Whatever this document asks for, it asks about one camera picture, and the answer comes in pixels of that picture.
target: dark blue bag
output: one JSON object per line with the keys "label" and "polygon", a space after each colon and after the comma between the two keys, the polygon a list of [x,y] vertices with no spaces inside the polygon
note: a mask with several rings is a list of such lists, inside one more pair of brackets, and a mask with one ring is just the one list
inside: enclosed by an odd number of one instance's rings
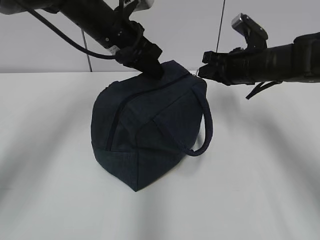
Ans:
{"label": "dark blue bag", "polygon": [[[134,191],[153,183],[185,155],[203,154],[213,136],[206,82],[175,61],[162,67],[159,81],[142,73],[113,82],[93,107],[94,156]],[[203,115],[204,144],[193,151]]]}

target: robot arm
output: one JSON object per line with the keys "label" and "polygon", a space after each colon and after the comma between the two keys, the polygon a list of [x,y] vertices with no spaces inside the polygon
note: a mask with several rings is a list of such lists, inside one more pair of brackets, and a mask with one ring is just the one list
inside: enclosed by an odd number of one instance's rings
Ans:
{"label": "robot arm", "polygon": [[246,49],[204,53],[198,76],[227,86],[255,85],[247,97],[282,82],[320,82],[320,32],[297,37],[292,44],[267,48],[268,34],[249,16],[240,14],[232,27],[244,36]]}
{"label": "robot arm", "polygon": [[[120,0],[123,5],[113,10],[103,0],[1,0],[0,13],[11,15],[28,11],[40,19],[34,10],[61,12],[114,55],[105,59],[115,59],[126,67],[159,79],[163,74],[158,61],[162,50],[143,36],[144,29],[139,23],[129,20],[133,12],[148,9],[153,2]],[[52,24],[41,19],[54,30]]]}

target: black cylinder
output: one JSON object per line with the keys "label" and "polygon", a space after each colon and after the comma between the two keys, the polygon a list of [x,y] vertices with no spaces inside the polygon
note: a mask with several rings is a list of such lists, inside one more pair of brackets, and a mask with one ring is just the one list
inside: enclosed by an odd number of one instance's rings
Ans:
{"label": "black cylinder", "polygon": [[252,53],[230,55],[226,78],[232,85],[281,81],[292,74],[293,44],[267,48]]}

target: black strap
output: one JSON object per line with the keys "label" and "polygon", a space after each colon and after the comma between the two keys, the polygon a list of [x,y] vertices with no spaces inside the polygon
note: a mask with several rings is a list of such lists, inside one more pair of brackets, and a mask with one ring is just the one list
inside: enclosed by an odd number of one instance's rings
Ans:
{"label": "black strap", "polygon": [[202,147],[199,150],[192,150],[189,149],[184,143],[182,143],[179,139],[175,137],[173,132],[166,126],[163,122],[161,121],[156,121],[156,124],[162,134],[165,136],[171,138],[177,145],[177,147],[185,154],[192,156],[192,157],[197,157],[203,154],[209,147],[211,139],[214,134],[214,127],[213,127],[213,121],[212,121],[212,116],[211,116],[211,111],[210,111],[210,106],[209,103],[206,99],[206,97],[203,95],[202,91],[199,90],[196,86],[192,88],[193,93],[195,94],[196,98],[198,99],[203,116],[204,116],[204,124],[205,124],[205,138],[204,138],[204,143]]}
{"label": "black strap", "polygon": [[258,93],[261,93],[263,90],[266,90],[268,88],[271,88],[274,85],[277,84],[281,84],[282,81],[272,81],[267,83],[266,85],[265,82],[260,82],[250,93],[248,96],[246,96],[246,99],[251,99],[252,97],[254,97],[255,95],[257,95]]}

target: black cable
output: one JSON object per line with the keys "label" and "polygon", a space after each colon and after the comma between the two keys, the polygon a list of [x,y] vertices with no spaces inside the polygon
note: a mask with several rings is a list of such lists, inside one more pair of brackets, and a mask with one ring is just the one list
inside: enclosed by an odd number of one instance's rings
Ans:
{"label": "black cable", "polygon": [[45,19],[43,16],[41,16],[35,10],[29,8],[27,5],[20,2],[19,0],[14,0],[14,1],[18,5],[20,5],[22,8],[24,8],[28,13],[33,15],[35,18],[37,18],[39,21],[41,21],[43,24],[45,24],[48,28],[50,28],[52,31],[54,31],[59,37],[61,37],[63,40],[65,40],[68,44],[70,44],[74,48],[78,49],[79,51],[81,51],[87,55],[90,55],[92,57],[98,58],[98,59],[114,60],[116,58],[114,55],[103,55],[103,54],[99,54],[99,53],[90,51],[88,49],[85,49],[84,47],[80,46],[79,44],[74,42],[72,39],[70,39],[68,36],[66,36],[62,31],[60,31],[56,26],[54,26],[51,22],[49,22],[47,19]]}
{"label": "black cable", "polygon": [[251,99],[252,97],[254,97],[255,95],[257,95],[258,93],[261,93],[262,91],[271,88],[274,85],[277,84],[281,84],[282,81],[272,81],[272,82],[268,82],[266,85],[265,82],[260,82],[251,92],[248,96],[246,96],[246,99]]}
{"label": "black cable", "polygon": [[[85,31],[84,31],[83,29],[81,29],[81,33],[82,33],[82,38],[83,38],[84,47],[85,47],[85,49],[88,50],[88,45],[87,45],[87,40],[86,40]],[[92,71],[90,56],[87,54],[87,55],[86,55],[86,58],[87,58],[87,60],[88,60],[90,72],[92,73],[93,71]]]}
{"label": "black cable", "polygon": [[221,35],[222,22],[224,20],[225,6],[226,6],[226,0],[223,0],[223,7],[222,7],[222,13],[221,13],[220,27],[219,27],[219,35],[218,35],[218,41],[216,43],[216,50],[215,50],[216,53],[218,52],[218,47],[219,47],[219,42],[220,42],[220,35]]}

